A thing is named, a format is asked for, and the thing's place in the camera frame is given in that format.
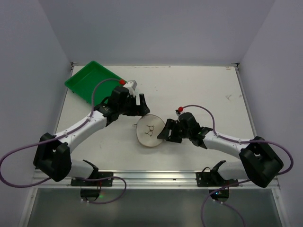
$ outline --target white table surface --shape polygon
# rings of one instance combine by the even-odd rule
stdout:
[[[73,75],[82,66],[76,66]],[[175,109],[188,104],[208,108],[216,120],[216,130],[240,138],[253,138],[234,67],[110,66],[125,80],[136,80],[151,110],[166,122],[176,118]],[[212,127],[207,112],[188,108],[201,126]],[[57,132],[63,131],[90,112],[90,105],[68,90]],[[155,148],[142,146],[134,124],[140,117],[120,116],[116,122],[90,136],[72,153],[73,159],[86,159],[101,170],[201,170],[221,160],[236,158],[222,152],[164,141]]]

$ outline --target red cap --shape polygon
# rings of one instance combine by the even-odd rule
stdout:
[[[124,84],[126,84],[126,82],[125,82],[125,80],[121,79],[121,80],[119,81],[119,84],[124,85]]]

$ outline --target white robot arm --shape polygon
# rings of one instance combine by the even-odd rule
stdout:
[[[92,163],[71,159],[74,149],[93,133],[107,127],[117,120],[120,114],[127,116],[144,116],[150,112],[143,94],[139,95],[137,105],[136,81],[128,81],[123,87],[117,86],[111,96],[96,105],[91,113],[68,129],[51,135],[44,134],[41,141],[60,138],[39,145],[34,158],[34,165],[54,181],[70,176],[75,178],[96,179],[98,168]]]
[[[240,139],[208,127],[200,127],[192,113],[176,110],[178,119],[168,119],[158,139],[181,143],[189,139],[195,146],[215,149],[238,159],[236,162],[220,161],[202,178],[213,186],[223,186],[234,179],[250,179],[260,187],[267,187],[283,168],[282,160],[261,137]]]

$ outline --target black clamp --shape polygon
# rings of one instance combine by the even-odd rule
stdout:
[[[178,121],[168,119],[158,139],[181,143],[182,139],[189,139],[195,146],[207,149],[203,139],[213,129],[200,127],[192,113],[186,112],[179,115]]]
[[[196,172],[196,181],[198,187],[222,187],[231,183],[237,183],[238,180],[230,179],[224,180],[218,173],[219,167],[226,162],[220,161],[217,163],[209,172],[206,172],[205,169],[202,172]]]
[[[144,94],[139,94],[140,105],[137,105],[136,97],[129,94],[125,87],[117,86],[113,89],[109,97],[105,97],[102,102],[94,107],[107,118],[107,126],[118,119],[119,115],[145,116],[150,113],[147,107]]]
[[[114,175],[113,172],[99,172],[98,168],[94,164],[86,160],[83,161],[90,164],[93,167],[93,172],[91,173],[88,179],[106,178]],[[86,201],[89,201],[89,198],[94,198],[94,201],[97,200],[97,198],[101,194],[101,187],[111,187],[112,185],[113,185],[113,178],[108,178],[102,181],[85,181],[77,178],[75,179],[73,178],[71,180],[71,186],[97,187],[96,189],[86,189],[86,188],[80,189],[80,197]]]

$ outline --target purple cable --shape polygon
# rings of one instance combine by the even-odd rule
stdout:
[[[219,138],[224,139],[224,140],[227,140],[227,141],[229,141],[229,142],[239,143],[238,140],[233,140],[233,139],[230,139],[230,138],[227,138],[227,137],[224,137],[224,136],[221,136],[221,135],[218,135],[218,134],[217,134],[217,132],[216,132],[216,130],[215,130],[214,116],[213,116],[213,114],[212,114],[208,109],[206,109],[205,107],[200,106],[200,105],[186,105],[186,106],[184,106],[183,108],[185,109],[185,108],[187,108],[187,107],[198,107],[198,108],[201,108],[201,109],[205,110],[206,112],[208,112],[209,115],[210,115],[211,118],[212,118],[212,121],[213,121],[213,131],[214,131],[214,134],[215,134],[216,136],[218,136]],[[288,167],[286,170],[284,170],[284,171],[278,173],[277,175],[282,175],[282,174],[288,173],[288,172],[293,168],[293,166],[294,166],[294,159],[293,159],[292,155],[290,154],[290,152],[289,152],[285,147],[281,146],[280,144],[277,144],[277,143],[275,143],[275,142],[271,142],[271,141],[268,141],[268,140],[248,140],[248,141],[241,141],[241,143],[243,143],[243,144],[247,144],[247,143],[266,143],[266,144],[272,144],[272,145],[275,145],[275,146],[281,148],[283,151],[285,151],[285,153],[288,155],[288,157],[289,157],[289,159],[290,159],[290,165],[289,165],[289,167]],[[249,181],[250,181],[250,180],[245,180],[245,181],[241,181],[241,182],[238,182],[238,183],[232,183],[232,184],[226,185],[226,186],[224,186],[224,187],[221,187],[221,188],[219,188],[219,189],[217,189],[217,190],[214,190],[214,191],[212,191],[210,194],[208,194],[208,195],[206,196],[206,198],[204,199],[204,201],[203,201],[203,203],[202,203],[202,206],[201,206],[201,221],[202,221],[203,226],[206,227],[206,224],[205,224],[205,221],[204,221],[204,216],[203,216],[204,206],[205,206],[205,204],[206,204],[207,199],[208,199],[212,194],[214,194],[214,193],[216,193],[216,192],[218,192],[218,191],[220,191],[220,190],[222,190],[222,189],[224,189],[224,188],[231,187],[231,186],[235,186],[235,185],[240,184],[240,183],[246,183],[246,182],[249,182]],[[243,225],[246,226],[243,216],[242,216],[234,207],[232,207],[231,205],[228,205],[228,204],[226,204],[226,203],[223,203],[223,205],[225,205],[225,206],[231,208],[232,210],[234,210],[234,211],[240,216],[240,218],[241,218],[241,220],[242,220],[242,222],[243,222]]]
[[[94,97],[95,97],[95,92],[96,92],[97,88],[98,88],[101,84],[103,84],[103,83],[105,83],[105,82],[107,82],[107,81],[110,81],[110,80],[119,81],[118,79],[105,79],[105,80],[101,81],[100,83],[98,83],[98,84],[95,86],[95,88],[94,88],[94,90],[93,90],[93,93],[92,93],[92,96],[91,96],[91,112],[90,112],[90,114],[89,114],[90,117],[92,117],[92,115],[93,115],[93,113],[94,113]],[[69,134],[71,134],[71,133],[74,133],[75,131],[79,130],[79,129],[82,128],[87,122],[89,122],[89,121],[88,121],[88,120],[85,120],[81,125],[79,125],[79,126],[76,127],[75,129],[73,129],[73,130],[67,132],[67,135],[69,135]],[[13,184],[13,183],[10,183],[10,182],[8,182],[7,180],[5,180],[5,179],[3,178],[2,173],[1,173],[1,166],[2,166],[3,161],[4,161],[8,156],[10,156],[10,155],[12,155],[12,154],[14,154],[14,153],[16,153],[16,152],[18,152],[18,151],[21,151],[21,150],[24,150],[24,149],[27,149],[27,148],[31,148],[31,147],[35,147],[35,146],[39,146],[39,145],[42,145],[42,144],[46,144],[46,143],[49,143],[49,142],[53,142],[53,141],[56,141],[56,140],[60,140],[60,139],[62,139],[63,137],[65,137],[65,135],[58,136],[58,137],[53,138],[53,139],[50,139],[50,140],[46,140],[46,141],[42,141],[42,142],[38,142],[38,143],[33,143],[33,144],[30,144],[30,145],[26,145],[26,146],[23,146],[23,147],[14,149],[14,150],[8,152],[7,154],[5,154],[5,155],[0,159],[0,180],[1,180],[4,184],[6,184],[7,186],[10,186],[10,187],[13,187],[13,188],[29,188],[29,187],[33,187],[33,186],[39,185],[39,184],[41,184],[41,183],[44,183],[44,182],[50,180],[51,178],[48,177],[48,178],[46,178],[46,179],[44,179],[44,180],[41,180],[41,181],[39,181],[39,182],[37,182],[37,183],[32,183],[32,184],[25,184],[25,185]]]
[[[221,191],[221,190],[223,190],[223,189],[225,189],[225,188],[227,188],[227,187],[235,186],[235,185],[238,185],[238,184],[240,184],[240,183],[246,183],[246,182],[249,182],[249,181],[250,181],[250,180],[245,180],[245,181],[240,181],[240,182],[231,183],[231,184],[229,184],[229,185],[223,186],[223,187],[221,187],[221,188],[219,188],[219,189],[216,189],[216,190],[212,191],[211,193],[209,193],[209,194],[205,197],[205,199],[203,200],[203,203],[202,203],[202,206],[201,206],[201,214],[200,214],[200,216],[201,216],[202,225],[203,225],[204,227],[206,227],[206,224],[205,224],[205,221],[204,221],[203,212],[204,212],[204,207],[205,207],[206,201],[208,200],[208,198],[209,198],[212,194],[214,194],[214,193],[216,193],[216,192],[218,192],[218,191]],[[234,207],[232,207],[231,205],[229,205],[229,204],[227,204],[227,203],[225,203],[225,202],[222,203],[222,205],[224,205],[224,206],[226,206],[226,207],[229,207],[230,209],[232,209],[233,211],[235,211],[235,212],[240,216],[240,218],[241,218],[241,220],[242,220],[242,223],[243,223],[243,226],[246,227],[246,223],[245,223],[245,220],[244,220],[243,216],[242,216]]]
[[[114,202],[114,201],[120,199],[126,191],[126,181],[123,178],[118,177],[118,176],[109,176],[109,177],[98,178],[98,179],[86,179],[86,178],[77,178],[77,179],[83,180],[83,181],[103,181],[103,180],[107,180],[107,179],[111,179],[111,178],[119,179],[119,180],[123,181],[123,183],[124,183],[124,189],[123,189],[122,193],[119,196],[117,196],[116,198],[114,198],[112,200],[106,201],[106,202],[95,202],[95,201],[86,200],[86,201],[88,201],[89,203],[92,203],[92,204],[102,205],[102,204],[111,203],[111,202]]]

